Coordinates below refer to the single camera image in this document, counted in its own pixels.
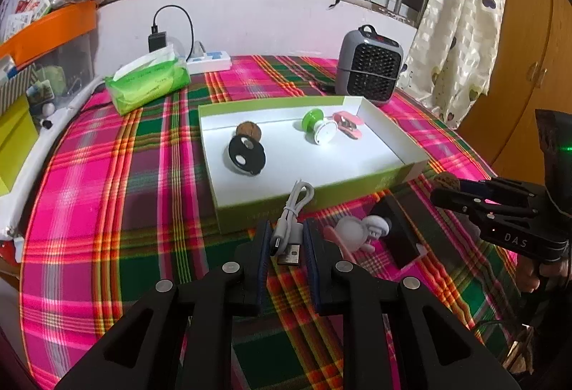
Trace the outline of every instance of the white power strip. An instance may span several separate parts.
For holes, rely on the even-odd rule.
[[[230,70],[231,66],[231,57],[225,51],[204,53],[201,57],[191,57],[187,62],[189,75]]]

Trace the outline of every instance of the wardrobe handle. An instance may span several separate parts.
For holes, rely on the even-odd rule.
[[[534,81],[534,75],[536,75],[537,70],[538,70],[538,62],[534,62],[534,64],[530,66],[528,72],[526,73],[526,79],[530,82]]]
[[[542,82],[544,82],[544,77],[546,76],[546,72],[548,72],[548,69],[543,69],[543,71],[540,72],[540,75],[538,76],[538,80],[537,80],[537,83],[535,85],[535,88],[541,88],[542,87]]]

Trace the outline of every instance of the human hand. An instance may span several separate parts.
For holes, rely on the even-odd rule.
[[[532,259],[528,259],[520,254],[517,257],[517,288],[523,293],[532,293],[540,286],[540,279],[535,272],[536,264]],[[541,264],[540,275],[544,277],[568,276],[568,259],[561,259],[554,264]]]

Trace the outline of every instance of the wooden wardrobe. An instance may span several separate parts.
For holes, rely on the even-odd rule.
[[[572,113],[572,5],[506,0],[497,62],[459,134],[506,178],[544,183],[535,109]]]

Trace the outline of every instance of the gray fan heater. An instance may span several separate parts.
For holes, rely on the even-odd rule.
[[[399,43],[377,34],[373,26],[350,31],[341,45],[336,94],[386,103],[395,89],[402,62]]]

